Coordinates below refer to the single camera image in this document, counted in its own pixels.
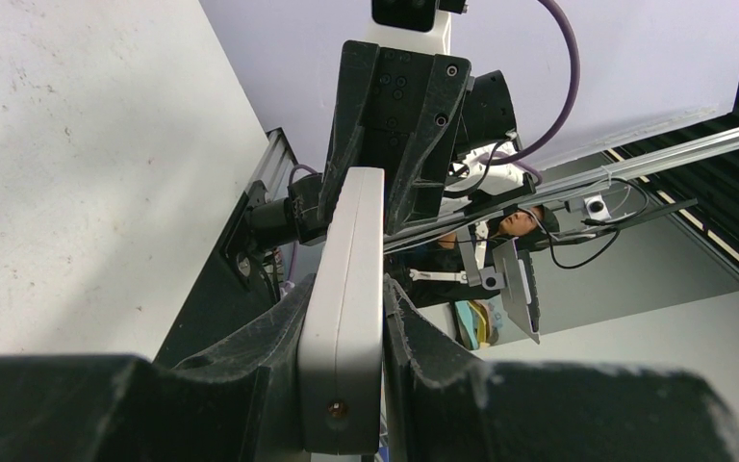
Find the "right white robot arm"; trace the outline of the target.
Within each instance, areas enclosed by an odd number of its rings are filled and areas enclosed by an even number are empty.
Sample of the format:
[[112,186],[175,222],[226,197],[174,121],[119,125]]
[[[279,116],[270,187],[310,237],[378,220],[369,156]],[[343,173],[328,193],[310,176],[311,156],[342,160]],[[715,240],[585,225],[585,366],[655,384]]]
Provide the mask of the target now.
[[516,137],[501,72],[472,76],[464,58],[349,40],[341,51],[323,171],[293,180],[287,196],[271,202],[264,184],[255,184],[228,243],[243,251],[321,240],[347,174],[366,167],[383,175],[386,249],[422,244],[440,234],[446,199],[471,200],[458,219],[466,224],[536,190],[536,181],[520,175],[514,187],[486,192],[491,167],[465,178],[451,169],[474,149]]

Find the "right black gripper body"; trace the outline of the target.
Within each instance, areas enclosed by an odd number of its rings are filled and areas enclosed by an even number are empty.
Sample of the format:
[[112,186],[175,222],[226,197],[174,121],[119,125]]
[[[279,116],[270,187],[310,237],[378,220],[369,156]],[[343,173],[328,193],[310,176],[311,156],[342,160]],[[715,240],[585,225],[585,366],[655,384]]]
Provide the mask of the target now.
[[375,167],[386,234],[435,221],[470,81],[464,58],[346,41],[319,217],[332,217],[350,168]]

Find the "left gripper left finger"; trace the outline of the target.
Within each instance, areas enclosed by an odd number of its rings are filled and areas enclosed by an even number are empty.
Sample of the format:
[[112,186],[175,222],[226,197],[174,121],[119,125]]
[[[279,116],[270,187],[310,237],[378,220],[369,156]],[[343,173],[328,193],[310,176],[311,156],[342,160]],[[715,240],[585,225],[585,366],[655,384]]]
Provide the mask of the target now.
[[296,349],[315,279],[173,368],[0,356],[0,461],[306,461]]

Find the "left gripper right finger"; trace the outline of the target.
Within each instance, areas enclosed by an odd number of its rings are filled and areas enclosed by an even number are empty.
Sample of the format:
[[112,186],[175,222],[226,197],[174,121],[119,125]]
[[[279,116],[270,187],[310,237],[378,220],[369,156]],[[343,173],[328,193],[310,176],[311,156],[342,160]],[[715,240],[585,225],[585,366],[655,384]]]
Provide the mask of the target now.
[[382,286],[394,461],[739,461],[739,419],[702,376],[486,361]]

